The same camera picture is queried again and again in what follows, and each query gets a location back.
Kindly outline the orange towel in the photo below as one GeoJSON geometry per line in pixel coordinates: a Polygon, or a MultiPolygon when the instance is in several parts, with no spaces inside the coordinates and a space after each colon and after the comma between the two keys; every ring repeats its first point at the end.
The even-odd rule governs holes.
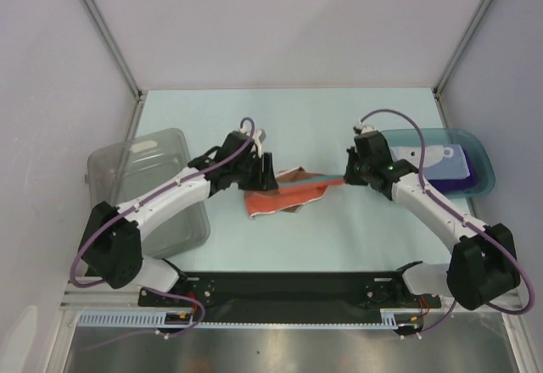
{"type": "Polygon", "coordinates": [[[250,219],[279,212],[296,213],[304,205],[322,199],[329,188],[342,186],[344,177],[311,173],[298,167],[280,171],[276,181],[277,190],[244,193],[244,205],[250,219]]]}

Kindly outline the light blue paw towel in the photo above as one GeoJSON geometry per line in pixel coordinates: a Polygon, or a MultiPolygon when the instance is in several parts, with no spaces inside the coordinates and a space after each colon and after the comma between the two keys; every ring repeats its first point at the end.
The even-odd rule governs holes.
{"type": "MultiPolygon", "coordinates": [[[[395,160],[404,159],[419,168],[421,147],[391,147],[395,160]]],[[[470,176],[466,154],[459,144],[430,145],[425,148],[423,175],[429,181],[463,180],[470,176]]]]}

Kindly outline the purple towel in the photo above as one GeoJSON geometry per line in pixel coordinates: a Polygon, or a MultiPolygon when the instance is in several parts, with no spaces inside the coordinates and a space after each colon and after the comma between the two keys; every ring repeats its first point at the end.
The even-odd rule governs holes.
{"type": "Polygon", "coordinates": [[[479,178],[476,175],[475,169],[467,152],[463,149],[462,153],[466,160],[468,176],[463,179],[451,179],[451,180],[434,180],[430,183],[440,192],[444,194],[460,193],[467,189],[473,188],[478,185],[479,178]]]}

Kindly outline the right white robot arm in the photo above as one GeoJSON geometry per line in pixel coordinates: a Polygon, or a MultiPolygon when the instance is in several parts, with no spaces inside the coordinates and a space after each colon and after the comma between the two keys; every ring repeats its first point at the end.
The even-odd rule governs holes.
{"type": "Polygon", "coordinates": [[[512,264],[516,258],[512,233],[503,224],[487,225],[459,213],[414,165],[392,158],[380,131],[358,131],[347,154],[346,184],[369,186],[406,208],[451,254],[448,264],[415,262],[404,266],[402,278],[390,286],[395,303],[408,307],[422,294],[437,294],[475,310],[520,285],[520,273],[512,264]]]}

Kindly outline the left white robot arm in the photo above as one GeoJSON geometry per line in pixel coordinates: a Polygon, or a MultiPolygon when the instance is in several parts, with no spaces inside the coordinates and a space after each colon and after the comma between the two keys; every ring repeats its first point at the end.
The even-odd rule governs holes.
{"type": "Polygon", "coordinates": [[[156,290],[169,305],[181,303],[187,285],[166,259],[143,253],[143,241],[155,229],[196,203],[237,185],[243,191],[276,191],[272,155],[262,148],[262,130],[229,133],[220,146],[193,159],[177,175],[139,198],[112,206],[94,206],[76,255],[100,283],[113,289],[133,284],[156,290]]]}

